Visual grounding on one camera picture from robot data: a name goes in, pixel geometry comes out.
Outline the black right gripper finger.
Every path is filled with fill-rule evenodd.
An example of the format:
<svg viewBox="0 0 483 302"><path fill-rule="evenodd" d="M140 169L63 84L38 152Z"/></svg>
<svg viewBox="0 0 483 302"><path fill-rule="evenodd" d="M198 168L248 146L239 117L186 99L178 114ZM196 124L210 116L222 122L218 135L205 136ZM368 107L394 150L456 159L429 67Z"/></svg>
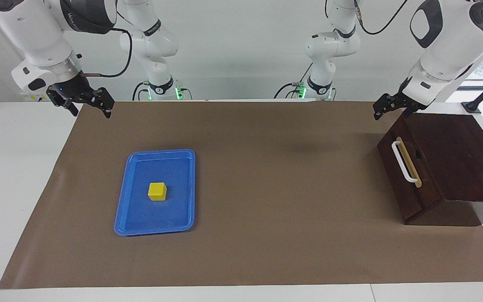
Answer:
<svg viewBox="0 0 483 302"><path fill-rule="evenodd" d="M80 94L80 103L100 109L107 119L111 117L114 107L114 99L104 87L83 92Z"/></svg>
<svg viewBox="0 0 483 302"><path fill-rule="evenodd" d="M79 110L77 107L74 105L71 99L64 99L62 96L60 96L55 90L48 89L47 90L47 95L51 102L56 106L56 107L63 107L67 111L69 111L74 117L76 117L79 113Z"/></svg>

